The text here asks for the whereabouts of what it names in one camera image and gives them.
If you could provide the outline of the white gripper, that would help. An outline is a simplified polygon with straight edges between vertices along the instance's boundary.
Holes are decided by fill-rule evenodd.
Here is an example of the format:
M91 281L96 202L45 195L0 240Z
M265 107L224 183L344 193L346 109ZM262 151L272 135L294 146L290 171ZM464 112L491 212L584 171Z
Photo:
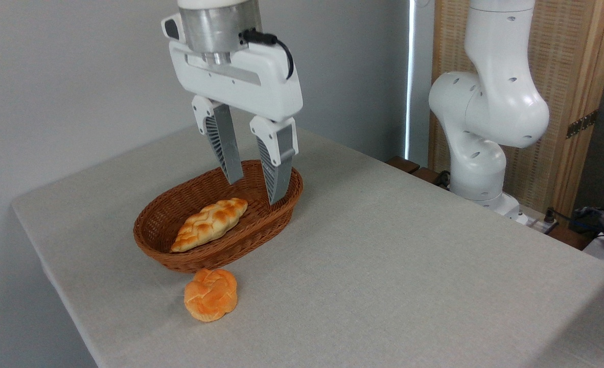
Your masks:
M259 115L250 129L274 205L288 191L292 160L299 153L290 117L304 101L290 56L272 35L260 34L257 13L176 13L161 27L178 81L196 95L192 107L198 130L231 185L244 174L229 106Z

